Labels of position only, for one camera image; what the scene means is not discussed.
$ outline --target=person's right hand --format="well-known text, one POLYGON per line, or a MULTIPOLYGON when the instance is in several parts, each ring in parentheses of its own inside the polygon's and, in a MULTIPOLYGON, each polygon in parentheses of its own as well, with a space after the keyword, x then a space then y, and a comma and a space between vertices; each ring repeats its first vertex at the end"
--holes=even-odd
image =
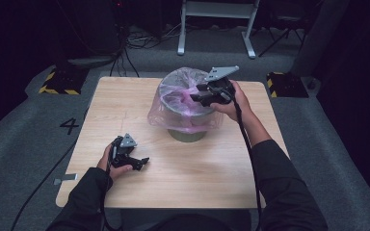
MULTIPOLYGON (((251 104, 249 103, 248 98, 246 97, 242 89, 240 88, 239 84, 234 80, 229 80, 229 81, 230 83, 232 83, 233 87, 235 88, 236 102, 239 104, 242 114, 252 113, 251 104)), ((233 101, 229 104, 211 103, 210 107, 213 108, 215 111, 227 114, 231 119, 237 121, 236 109, 235 109, 233 101)))

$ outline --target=metal stand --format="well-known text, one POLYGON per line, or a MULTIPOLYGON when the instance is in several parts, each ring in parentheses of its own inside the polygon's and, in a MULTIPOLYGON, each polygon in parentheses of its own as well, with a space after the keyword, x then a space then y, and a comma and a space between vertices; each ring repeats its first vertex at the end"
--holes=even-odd
POLYGON ((253 4, 233 4, 233 3, 212 3, 212 2, 193 2, 182 1, 181 12, 181 34, 179 36, 178 55, 185 53, 185 20, 186 16, 210 16, 210 17, 231 17, 248 18, 248 30, 242 32, 242 38, 248 51, 249 58, 256 57, 251 46, 251 27, 256 18, 260 0, 255 0, 253 4))

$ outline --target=person's left hand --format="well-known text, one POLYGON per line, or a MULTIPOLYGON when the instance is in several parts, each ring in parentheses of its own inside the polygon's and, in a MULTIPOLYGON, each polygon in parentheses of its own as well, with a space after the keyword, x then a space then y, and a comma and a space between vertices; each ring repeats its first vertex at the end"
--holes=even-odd
MULTIPOLYGON (((109 144, 106 149, 104 150, 103 157, 101 157, 100 161, 98 161, 97 167, 103 169, 104 171, 107 170, 107 161, 108 155, 110 152, 111 144, 109 144)), ((125 172, 132 170, 133 167, 130 165, 122 166, 122 167, 113 167, 110 166, 110 177, 113 181, 116 181, 120 176, 122 176, 125 172)))

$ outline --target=pink object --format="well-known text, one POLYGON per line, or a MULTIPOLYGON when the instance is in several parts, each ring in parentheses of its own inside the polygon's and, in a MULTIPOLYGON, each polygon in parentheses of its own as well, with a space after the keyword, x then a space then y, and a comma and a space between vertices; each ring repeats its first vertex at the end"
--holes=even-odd
POLYGON ((148 123, 187 134, 220 128, 224 115, 194 102, 190 96, 200 93, 197 85, 206 83, 207 74, 189 67, 168 74, 155 92, 148 123))

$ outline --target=printed number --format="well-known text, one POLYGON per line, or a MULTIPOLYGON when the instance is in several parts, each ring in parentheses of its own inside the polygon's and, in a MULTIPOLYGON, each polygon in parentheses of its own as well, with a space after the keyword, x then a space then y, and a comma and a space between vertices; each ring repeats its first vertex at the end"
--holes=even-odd
POLYGON ((78 127, 79 125, 74 125, 74 123, 76 122, 76 119, 75 118, 71 118, 69 119, 68 121, 62 123, 60 126, 61 127, 66 127, 68 128, 68 132, 67 134, 70 135, 71 134, 71 130, 73 130, 73 128, 75 127, 78 127))

